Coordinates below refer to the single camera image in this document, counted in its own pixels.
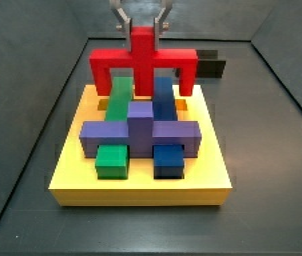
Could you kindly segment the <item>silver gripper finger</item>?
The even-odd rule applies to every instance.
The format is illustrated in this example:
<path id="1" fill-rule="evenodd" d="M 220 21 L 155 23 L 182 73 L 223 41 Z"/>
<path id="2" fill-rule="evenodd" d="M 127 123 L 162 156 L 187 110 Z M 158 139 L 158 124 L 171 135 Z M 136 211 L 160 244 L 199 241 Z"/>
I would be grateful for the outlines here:
<path id="1" fill-rule="evenodd" d="M 123 33 L 125 38 L 125 48 L 127 50 L 131 50 L 132 19 L 124 12 L 124 9 L 121 7 L 121 0 L 109 0 L 109 8 L 119 22 L 119 24 L 116 25 L 116 30 Z"/>
<path id="2" fill-rule="evenodd" d="M 160 12 L 154 18 L 154 49 L 159 49 L 159 37 L 168 30 L 170 25 L 166 22 L 168 13 L 172 9 L 172 0 L 160 0 Z"/>

